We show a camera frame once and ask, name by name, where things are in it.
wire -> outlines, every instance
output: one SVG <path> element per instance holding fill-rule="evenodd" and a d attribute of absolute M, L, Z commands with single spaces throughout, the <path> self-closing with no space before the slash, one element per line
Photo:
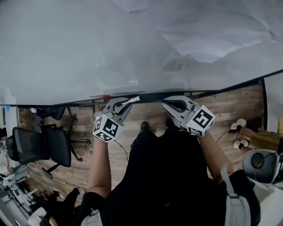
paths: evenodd
<path fill-rule="evenodd" d="M 226 134 L 226 133 L 228 133 L 229 131 L 226 131 L 225 133 L 223 133 L 220 137 L 219 137 L 219 139 L 216 141 L 217 143 L 218 143 L 218 141 Z"/>
<path fill-rule="evenodd" d="M 255 173 L 254 173 L 255 181 L 259 182 L 259 181 L 256 179 L 256 171 L 257 171 L 257 169 L 262 165 L 263 161 L 264 161 L 268 156 L 270 156 L 270 155 L 272 155 L 272 154 L 277 154 L 277 153 L 276 153 L 276 152 L 269 153 L 268 155 L 266 155 L 266 156 L 263 158 L 263 160 L 261 160 L 260 164 L 258 164 L 258 166 L 256 167 L 256 170 L 255 170 Z"/>
<path fill-rule="evenodd" d="M 274 144 L 272 144 L 272 143 L 270 143 L 270 142 L 268 142 L 268 141 L 266 141 L 266 140 L 260 140 L 260 139 L 257 139 L 257 138 L 248 136 L 248 135 L 243 134 L 243 133 L 240 133 L 240 132 L 236 132 L 236 133 L 241 134 L 241 135 L 244 135 L 244 136 L 247 136 L 247 137 L 250 137 L 250 138 L 253 138 L 253 139 L 256 139 L 256 140 L 261 141 L 261 142 L 266 142 L 266 143 L 268 143 L 268 144 L 270 144 L 270 145 L 272 145 L 272 146 L 278 147 L 278 146 L 276 146 L 276 145 L 274 145 Z"/>
<path fill-rule="evenodd" d="M 114 140 L 114 141 L 115 141 L 122 149 L 124 149 L 121 144 L 119 144 L 116 140 Z M 125 151 L 125 153 L 126 153 L 126 160 L 129 161 L 128 153 L 126 152 L 125 149 L 124 149 L 124 151 Z"/>

black shirt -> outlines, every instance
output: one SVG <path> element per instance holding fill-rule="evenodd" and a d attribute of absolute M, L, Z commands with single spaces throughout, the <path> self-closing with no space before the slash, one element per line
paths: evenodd
<path fill-rule="evenodd" d="M 260 221 L 260 205 L 243 170 L 230 176 L 234 191 L 251 209 L 252 225 Z M 104 226 L 224 225 L 226 185 L 207 176 L 196 136 L 186 132 L 162 137 L 139 134 L 122 182 L 104 199 L 87 192 L 73 225 L 99 209 Z"/>

mesh backrest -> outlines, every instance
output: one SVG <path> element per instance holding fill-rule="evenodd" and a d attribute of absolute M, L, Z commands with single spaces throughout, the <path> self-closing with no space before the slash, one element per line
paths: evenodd
<path fill-rule="evenodd" d="M 21 164 L 49 159 L 43 134 L 18 127 L 13 129 L 13 134 Z"/>

black sleeve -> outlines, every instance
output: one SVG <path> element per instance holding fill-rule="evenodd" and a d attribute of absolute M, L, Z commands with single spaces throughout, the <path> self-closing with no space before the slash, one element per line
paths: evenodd
<path fill-rule="evenodd" d="M 251 212 L 251 226 L 257 226 L 260 223 L 260 203 L 253 191 L 253 187 L 243 170 L 238 170 L 230 177 L 231 184 L 235 193 L 247 199 Z M 226 184 L 220 184 L 221 192 L 226 192 Z"/>
<path fill-rule="evenodd" d="M 91 214 L 92 210 L 98 210 L 104 203 L 104 198 L 94 192 L 87 192 L 83 196 L 80 208 L 72 221 L 72 226 L 80 226 L 83 219 Z"/>

shoe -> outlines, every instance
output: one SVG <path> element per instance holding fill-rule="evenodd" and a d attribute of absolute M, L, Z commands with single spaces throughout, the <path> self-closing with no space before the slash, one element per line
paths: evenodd
<path fill-rule="evenodd" d="M 54 191 L 56 191 L 56 192 L 58 192 L 59 193 L 59 197 L 61 198 L 61 199 L 64 199 L 65 197 L 62 195 L 62 193 L 61 192 L 59 192 L 59 190 L 58 189 L 55 189 Z"/>
<path fill-rule="evenodd" d="M 166 123 L 166 128 L 169 128 L 169 127 L 175 125 L 171 118 L 166 118 L 166 122 L 165 123 Z"/>
<path fill-rule="evenodd" d="M 240 132 L 240 129 L 247 124 L 245 119 L 239 119 L 237 122 L 233 123 L 230 127 L 230 133 Z"/>
<path fill-rule="evenodd" d="M 243 140 L 236 140 L 233 144 L 233 148 L 235 149 L 240 149 L 239 146 L 240 144 L 244 145 L 245 147 L 247 147 L 249 145 L 249 142 L 246 139 Z"/>
<path fill-rule="evenodd" d="M 79 190 L 80 195 L 85 194 L 85 190 L 83 188 L 80 188 L 80 187 L 74 187 L 74 188 L 77 188 Z"/>
<path fill-rule="evenodd" d="M 149 124 L 146 122 L 146 121 L 143 121 L 141 123 L 141 131 L 142 130 L 145 130 L 145 129 L 148 129 L 149 130 Z"/>

